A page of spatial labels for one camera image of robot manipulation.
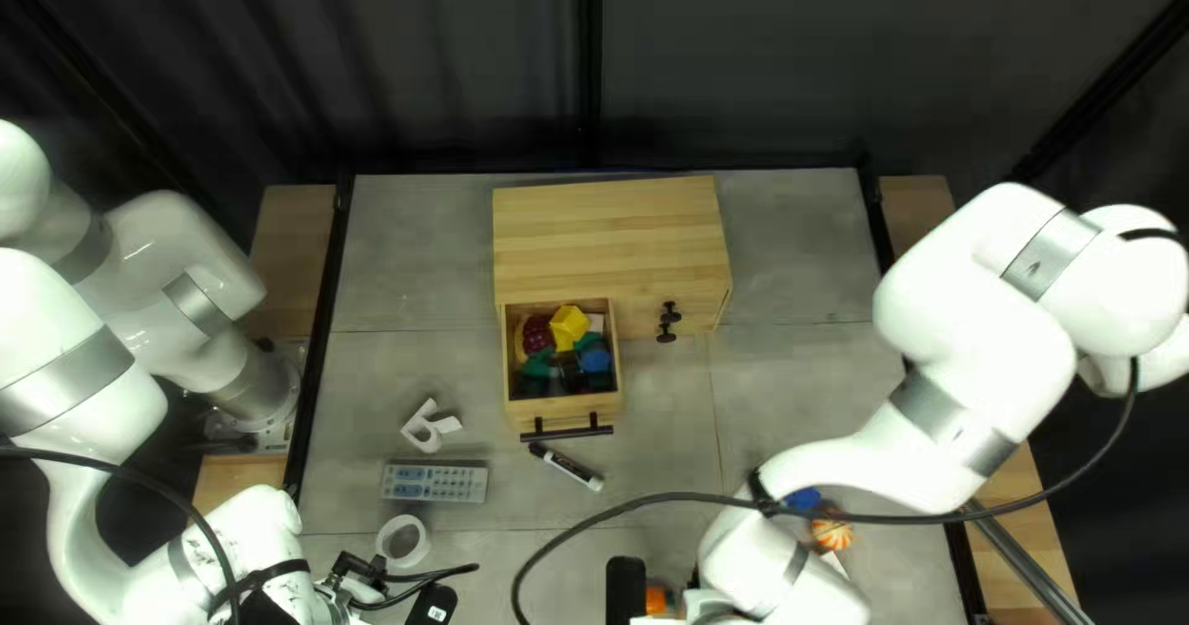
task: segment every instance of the wooden drawer box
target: wooden drawer box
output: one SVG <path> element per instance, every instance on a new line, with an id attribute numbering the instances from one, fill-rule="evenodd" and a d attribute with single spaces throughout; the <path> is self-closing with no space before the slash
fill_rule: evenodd
<path id="1" fill-rule="evenodd" d="M 584 393 L 556 398 L 524 398 L 515 393 L 516 375 L 520 362 L 516 362 L 512 345 L 516 326 L 521 317 L 533 314 L 558 311 L 561 304 L 575 304 L 585 314 L 604 314 L 603 337 L 611 351 L 611 374 L 614 390 L 604 393 Z M 558 430 L 590 429 L 591 413 L 597 415 L 596 425 L 610 427 L 616 415 L 623 409 L 623 393 L 619 390 L 619 343 L 615 332 L 615 310 L 608 298 L 567 299 L 561 302 L 531 302 L 504 304 L 499 307 L 499 324 L 503 327 L 504 358 L 504 411 L 520 434 L 552 433 Z M 541 419 L 541 428 L 536 419 Z"/>
<path id="2" fill-rule="evenodd" d="M 555 309 L 566 298 L 606 302 L 616 329 L 612 341 L 655 339 L 667 301 L 682 315 L 669 328 L 679 339 L 718 326 L 731 293 L 731 272 L 715 177 L 498 188 L 491 201 L 495 296 L 503 329 L 512 314 L 523 314 L 520 308 L 542 303 Z M 504 341 L 508 347 L 507 335 Z M 621 377 L 617 348 L 615 359 Z M 507 354 L 504 366 L 509 370 Z M 505 393 L 514 373 L 507 373 Z M 599 422 L 610 423 L 622 404 L 622 390 L 600 396 L 606 397 L 586 396 L 594 399 L 573 404 L 558 403 L 565 398 L 505 397 L 505 404 L 521 433 L 531 431 L 537 416 L 546 430 L 584 428 L 589 421 L 578 410 L 598 411 Z"/>

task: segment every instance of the white remote control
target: white remote control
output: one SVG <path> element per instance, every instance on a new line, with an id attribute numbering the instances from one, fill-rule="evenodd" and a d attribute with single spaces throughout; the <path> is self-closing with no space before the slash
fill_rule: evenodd
<path id="1" fill-rule="evenodd" d="M 379 497 L 384 500 L 423 503 L 483 503 L 487 499 L 487 468 L 455 465 L 384 465 Z"/>

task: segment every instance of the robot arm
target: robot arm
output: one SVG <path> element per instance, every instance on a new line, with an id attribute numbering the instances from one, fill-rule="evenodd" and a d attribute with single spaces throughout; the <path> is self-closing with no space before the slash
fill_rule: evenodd
<path id="1" fill-rule="evenodd" d="M 1082 374 L 1116 394 L 1131 356 L 1141 374 L 1152 368 L 1146 387 L 1189 371 L 1185 253 L 1115 235 L 1135 227 L 1171 223 L 1140 207 L 1077 216 L 1009 183 L 975 197 L 876 289 L 875 328 L 913 372 L 860 431 L 780 453 L 759 468 L 760 484 L 776 499 L 836 485 L 948 512 L 1057 404 L 1076 352 Z M 710 587 L 769 625 L 870 619 L 853 586 L 756 512 L 721 513 L 699 563 Z"/>
<path id="2" fill-rule="evenodd" d="M 156 430 L 165 399 L 54 270 L 37 258 L 0 250 L 0 433 L 21 448 L 122 463 Z M 67 593 L 96 621 L 207 623 L 224 579 L 196 529 L 127 567 L 95 523 L 95 501 L 108 475 L 34 461 L 50 484 L 48 547 Z M 258 486 L 208 517 L 237 579 L 300 558 L 301 530 L 289 495 Z M 265 594 L 302 625 L 331 623 L 308 574 L 289 574 Z"/>
<path id="3" fill-rule="evenodd" d="M 0 120 L 0 242 L 42 258 L 141 367 L 205 394 L 237 430 L 265 430 L 292 411 L 296 368 L 234 326 L 264 285 L 188 197 L 153 191 L 95 213 L 54 177 L 32 137 Z"/>

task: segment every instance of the white tape roll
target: white tape roll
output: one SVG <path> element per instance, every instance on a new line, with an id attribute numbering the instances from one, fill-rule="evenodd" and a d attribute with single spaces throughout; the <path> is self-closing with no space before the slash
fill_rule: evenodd
<path id="1" fill-rule="evenodd" d="M 388 558 L 389 570 L 413 567 L 429 555 L 426 524 L 416 516 L 397 516 L 376 535 L 376 553 Z"/>

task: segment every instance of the black marker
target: black marker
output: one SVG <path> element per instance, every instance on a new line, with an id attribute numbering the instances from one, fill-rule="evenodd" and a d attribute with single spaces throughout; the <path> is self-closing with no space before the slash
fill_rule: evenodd
<path id="1" fill-rule="evenodd" d="M 536 457 L 565 472 L 571 476 L 571 479 L 581 482 L 591 491 L 597 493 L 603 490 L 603 479 L 589 471 L 586 467 L 581 467 L 581 465 L 575 463 L 558 452 L 547 449 L 543 444 L 539 444 L 537 442 L 530 443 L 528 446 L 528 450 Z"/>

